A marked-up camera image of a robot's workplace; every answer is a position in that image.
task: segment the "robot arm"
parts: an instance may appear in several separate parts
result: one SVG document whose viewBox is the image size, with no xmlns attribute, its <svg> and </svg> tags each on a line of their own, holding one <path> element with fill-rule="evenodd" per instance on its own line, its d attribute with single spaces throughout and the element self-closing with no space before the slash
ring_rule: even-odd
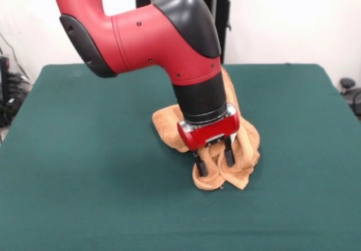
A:
<svg viewBox="0 0 361 251">
<path fill-rule="evenodd" d="M 178 130 L 192 151 L 213 136 L 237 131 L 237 115 L 226 102 L 217 31 L 203 0 L 155 0 L 115 16 L 105 15 L 102 0 L 56 2 L 71 43 L 99 77 L 151 65 L 165 69 L 184 115 Z"/>
</svg>

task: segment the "green felt surface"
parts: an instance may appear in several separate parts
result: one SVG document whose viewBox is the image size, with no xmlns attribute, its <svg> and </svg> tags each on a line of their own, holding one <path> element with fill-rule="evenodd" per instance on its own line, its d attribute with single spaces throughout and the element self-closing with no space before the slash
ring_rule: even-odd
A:
<svg viewBox="0 0 361 251">
<path fill-rule="evenodd" d="M 226 68 L 261 136 L 244 191 L 198 190 L 157 136 L 160 68 L 47 66 L 0 148 L 0 250 L 360 250 L 361 125 L 325 71 Z"/>
</svg>

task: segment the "screw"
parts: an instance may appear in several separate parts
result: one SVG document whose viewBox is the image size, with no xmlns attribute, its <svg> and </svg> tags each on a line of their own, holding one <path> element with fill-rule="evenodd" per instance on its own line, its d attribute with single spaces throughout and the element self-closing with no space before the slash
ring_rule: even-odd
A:
<svg viewBox="0 0 361 251">
<path fill-rule="evenodd" d="M 74 33 L 74 28 L 72 26 L 69 26 L 68 28 L 68 33 L 69 34 L 73 34 Z"/>
</svg>

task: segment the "cable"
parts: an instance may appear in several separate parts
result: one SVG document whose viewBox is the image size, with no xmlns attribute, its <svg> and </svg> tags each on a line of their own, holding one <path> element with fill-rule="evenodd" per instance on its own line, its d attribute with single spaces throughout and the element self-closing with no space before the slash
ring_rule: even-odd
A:
<svg viewBox="0 0 361 251">
<path fill-rule="evenodd" d="M 14 60 L 15 60 L 15 62 L 16 62 L 16 64 L 17 64 L 17 66 L 19 67 L 19 69 L 21 70 L 21 72 L 23 73 L 23 75 L 30 81 L 29 76 L 25 73 L 24 69 L 23 69 L 22 66 L 19 64 L 19 62 L 18 62 L 18 60 L 17 60 L 17 58 L 16 58 L 16 54 L 15 54 L 14 48 L 7 42 L 7 40 L 4 38 L 4 36 L 3 36 L 3 34 L 2 34 L 1 32 L 0 32 L 0 37 L 4 40 L 5 44 L 6 44 L 7 46 L 9 46 L 9 48 L 11 49 L 12 54 L 14 55 Z"/>
</svg>

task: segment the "crumpled towel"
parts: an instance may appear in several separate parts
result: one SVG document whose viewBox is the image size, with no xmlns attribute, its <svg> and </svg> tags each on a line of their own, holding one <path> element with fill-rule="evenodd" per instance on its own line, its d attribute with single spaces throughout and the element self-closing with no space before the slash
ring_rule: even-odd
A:
<svg viewBox="0 0 361 251">
<path fill-rule="evenodd" d="M 232 103 L 240 117 L 240 128 L 232 144 L 235 157 L 233 167 L 228 167 L 224 156 L 224 142 L 198 149 L 198 154 L 205 162 L 208 170 L 206 177 L 199 176 L 196 165 L 193 167 L 192 177 L 195 185 L 202 190 L 216 190 L 225 181 L 243 190 L 248 182 L 249 176 L 254 170 L 259 159 L 259 133 L 247 120 L 242 118 L 235 89 L 227 71 L 222 68 L 222 76 L 226 89 L 227 101 Z M 171 105 L 156 111 L 152 116 L 153 124 L 162 141 L 171 148 L 184 153 L 189 151 L 178 134 L 177 122 L 183 120 L 179 105 Z"/>
</svg>

